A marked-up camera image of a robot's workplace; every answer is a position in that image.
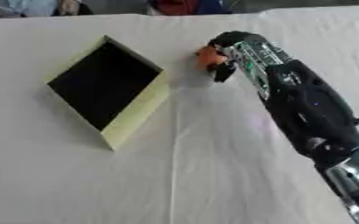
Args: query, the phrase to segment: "red object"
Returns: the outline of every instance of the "red object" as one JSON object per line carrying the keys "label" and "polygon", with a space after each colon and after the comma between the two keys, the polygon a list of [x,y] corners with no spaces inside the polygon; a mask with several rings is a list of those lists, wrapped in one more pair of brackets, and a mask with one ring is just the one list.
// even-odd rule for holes
{"label": "red object", "polygon": [[157,0],[158,10],[167,16],[193,15],[199,0]]}

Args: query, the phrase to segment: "white table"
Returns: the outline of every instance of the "white table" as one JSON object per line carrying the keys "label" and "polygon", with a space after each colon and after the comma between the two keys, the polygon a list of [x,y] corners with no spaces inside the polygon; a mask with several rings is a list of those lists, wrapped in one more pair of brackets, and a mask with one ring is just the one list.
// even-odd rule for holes
{"label": "white table", "polygon": [[[359,116],[359,7],[1,19],[0,224],[351,223],[249,82],[196,71],[194,51],[232,30],[278,43]],[[102,35],[171,77],[172,97],[117,152],[43,82]]]}

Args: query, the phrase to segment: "metal robot arm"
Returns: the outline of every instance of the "metal robot arm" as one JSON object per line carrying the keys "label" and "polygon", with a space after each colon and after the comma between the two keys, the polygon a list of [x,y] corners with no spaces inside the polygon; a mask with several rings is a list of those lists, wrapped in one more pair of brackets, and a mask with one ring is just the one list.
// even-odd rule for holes
{"label": "metal robot arm", "polygon": [[[211,48],[218,59],[211,59]],[[349,105],[302,62],[257,34],[225,32],[198,55],[215,81],[224,82],[236,67],[243,71],[293,148],[314,161],[359,224],[359,118]]]}

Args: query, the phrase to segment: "blue object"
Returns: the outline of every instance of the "blue object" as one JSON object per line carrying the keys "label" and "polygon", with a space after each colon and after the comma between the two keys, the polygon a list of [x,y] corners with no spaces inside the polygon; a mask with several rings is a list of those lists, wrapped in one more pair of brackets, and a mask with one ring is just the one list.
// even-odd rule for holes
{"label": "blue object", "polygon": [[230,14],[231,12],[224,9],[219,0],[199,0],[199,4],[194,12],[195,15],[211,14]]}

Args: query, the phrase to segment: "yellow box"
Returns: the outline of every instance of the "yellow box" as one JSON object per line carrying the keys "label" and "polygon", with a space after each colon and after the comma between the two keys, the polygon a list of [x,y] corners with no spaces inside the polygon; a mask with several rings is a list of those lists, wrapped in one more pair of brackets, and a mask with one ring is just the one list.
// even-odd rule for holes
{"label": "yellow box", "polygon": [[103,37],[47,85],[115,150],[165,101],[165,71]]}

